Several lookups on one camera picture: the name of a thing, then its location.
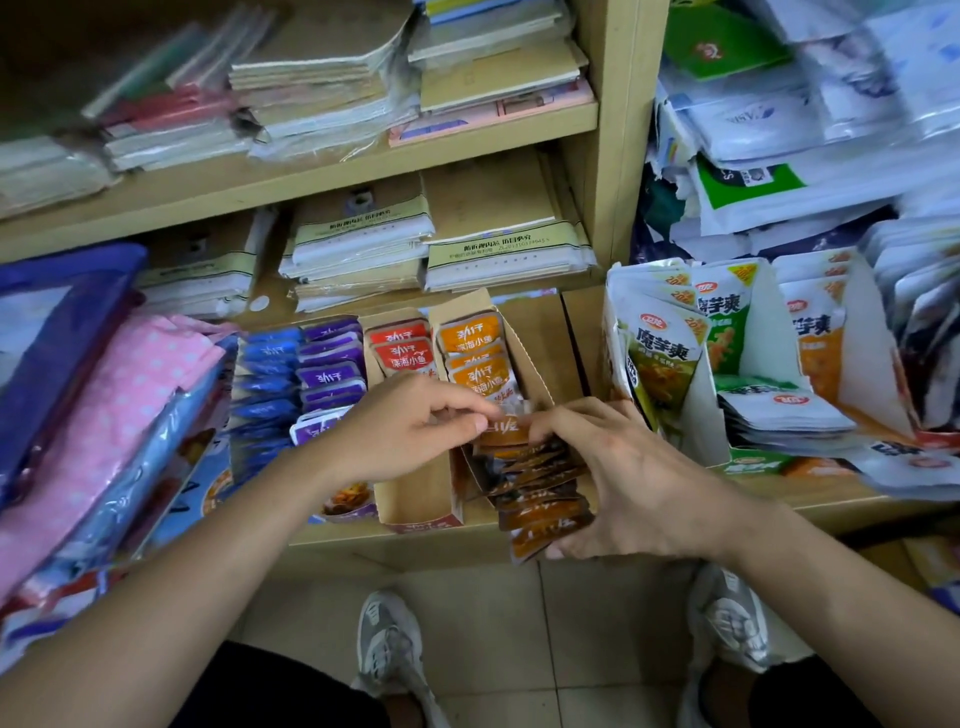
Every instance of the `purple snack packet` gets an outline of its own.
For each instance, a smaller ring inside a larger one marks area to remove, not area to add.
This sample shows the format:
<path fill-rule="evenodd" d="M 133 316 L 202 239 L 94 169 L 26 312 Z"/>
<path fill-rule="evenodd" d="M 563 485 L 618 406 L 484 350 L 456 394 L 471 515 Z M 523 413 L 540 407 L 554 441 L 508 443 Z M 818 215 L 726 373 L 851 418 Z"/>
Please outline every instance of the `purple snack packet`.
<path fill-rule="evenodd" d="M 367 382 L 361 376 L 352 376 L 350 379 L 335 381 L 330 384 L 323 384 L 313 389 L 304 389 L 300 391 L 300 399 L 304 403 L 310 401 L 329 400 L 331 397 L 340 397 L 341 395 L 365 395 L 367 394 Z"/>
<path fill-rule="evenodd" d="M 325 400 L 306 401 L 303 403 L 303 414 L 318 412 L 322 409 L 337 409 L 338 407 L 351 406 L 361 399 L 363 399 L 362 394 L 351 392 L 345 395 L 337 395 L 336 397 L 328 397 Z"/>
<path fill-rule="evenodd" d="M 317 341 L 311 341 L 308 344 L 297 347 L 297 358 L 303 361 L 311 356 L 326 352 L 330 349 L 342 347 L 350 342 L 362 341 L 362 337 L 363 334 L 358 334 L 356 331 L 341 331 L 332 336 L 327 336 L 325 339 L 318 339 Z"/>
<path fill-rule="evenodd" d="M 338 361 L 323 367 L 297 369 L 297 376 L 303 383 L 303 389 L 311 389 L 313 387 L 322 387 L 332 382 L 350 379 L 352 376 L 363 376 L 363 374 L 360 371 L 360 367 L 352 361 Z"/>
<path fill-rule="evenodd" d="M 360 322 L 357 321 L 355 317 L 342 316 L 339 319 L 321 321 L 313 326 L 305 327 L 303 329 L 303 338 L 305 338 L 307 341 L 316 341 L 317 339 L 324 339 L 330 334 L 352 330 L 363 334 L 363 329 L 360 326 Z"/>
<path fill-rule="evenodd" d="M 318 412 L 316 417 L 304 419 L 300 417 L 292 427 L 290 427 L 290 439 L 294 445 L 303 445 L 309 442 L 322 432 L 326 432 L 331 427 L 344 419 L 344 415 L 350 408 L 340 407 L 339 409 L 328 409 Z"/>
<path fill-rule="evenodd" d="M 341 347 L 328 349 L 325 352 L 318 353 L 315 356 L 310 356 L 300 363 L 300 369 L 307 369 L 309 367 L 322 367 L 325 364 L 334 364 L 338 361 L 352 361 L 357 365 L 357 368 L 361 371 L 361 373 L 366 371 L 364 367 L 366 362 L 364 361 L 363 342 L 351 341 L 350 343 L 344 344 Z"/>

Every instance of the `person's left hand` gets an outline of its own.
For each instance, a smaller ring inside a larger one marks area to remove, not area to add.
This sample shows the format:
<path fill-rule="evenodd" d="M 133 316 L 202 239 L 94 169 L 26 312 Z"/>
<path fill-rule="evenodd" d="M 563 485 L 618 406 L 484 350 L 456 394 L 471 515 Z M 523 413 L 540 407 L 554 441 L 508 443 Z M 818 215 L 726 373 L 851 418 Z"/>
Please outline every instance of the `person's left hand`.
<path fill-rule="evenodd" d="M 472 389 L 422 374 L 391 376 L 373 387 L 324 434 L 296 448 L 338 483 L 406 475 L 474 440 L 500 408 Z"/>

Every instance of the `fingernail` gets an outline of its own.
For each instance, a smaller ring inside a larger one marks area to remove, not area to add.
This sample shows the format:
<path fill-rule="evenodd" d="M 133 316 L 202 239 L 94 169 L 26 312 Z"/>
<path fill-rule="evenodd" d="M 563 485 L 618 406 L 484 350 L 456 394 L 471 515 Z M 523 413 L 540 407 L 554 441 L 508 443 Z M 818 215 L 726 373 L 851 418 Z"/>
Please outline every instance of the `fingernail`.
<path fill-rule="evenodd" d="M 473 415 L 473 426 L 476 427 L 477 434 L 487 431 L 487 418 L 483 415 L 474 414 Z"/>

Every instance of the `qr code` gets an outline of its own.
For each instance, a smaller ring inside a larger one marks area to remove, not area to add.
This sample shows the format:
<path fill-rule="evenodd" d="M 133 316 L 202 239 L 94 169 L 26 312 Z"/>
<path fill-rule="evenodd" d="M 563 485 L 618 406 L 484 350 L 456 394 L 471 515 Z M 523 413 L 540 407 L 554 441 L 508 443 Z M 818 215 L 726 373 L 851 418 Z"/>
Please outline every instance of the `qr code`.
<path fill-rule="evenodd" d="M 740 172 L 743 183 L 747 187 L 756 187 L 758 184 L 769 184 L 774 180 L 768 167 L 755 167 L 754 169 L 745 169 Z"/>

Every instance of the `pink notebook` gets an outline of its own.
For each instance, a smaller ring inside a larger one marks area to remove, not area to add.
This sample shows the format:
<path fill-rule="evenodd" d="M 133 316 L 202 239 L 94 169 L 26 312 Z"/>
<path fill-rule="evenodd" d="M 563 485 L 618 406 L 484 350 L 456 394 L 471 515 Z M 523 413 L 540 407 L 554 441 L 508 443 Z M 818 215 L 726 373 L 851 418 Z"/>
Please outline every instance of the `pink notebook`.
<path fill-rule="evenodd" d="M 567 84 L 540 91 L 528 91 L 467 109 L 422 116 L 409 124 L 390 129 L 390 146 L 399 147 L 423 139 L 435 139 L 438 136 L 488 127 L 523 116 L 581 106 L 591 101 L 593 90 L 587 79 L 577 79 Z"/>

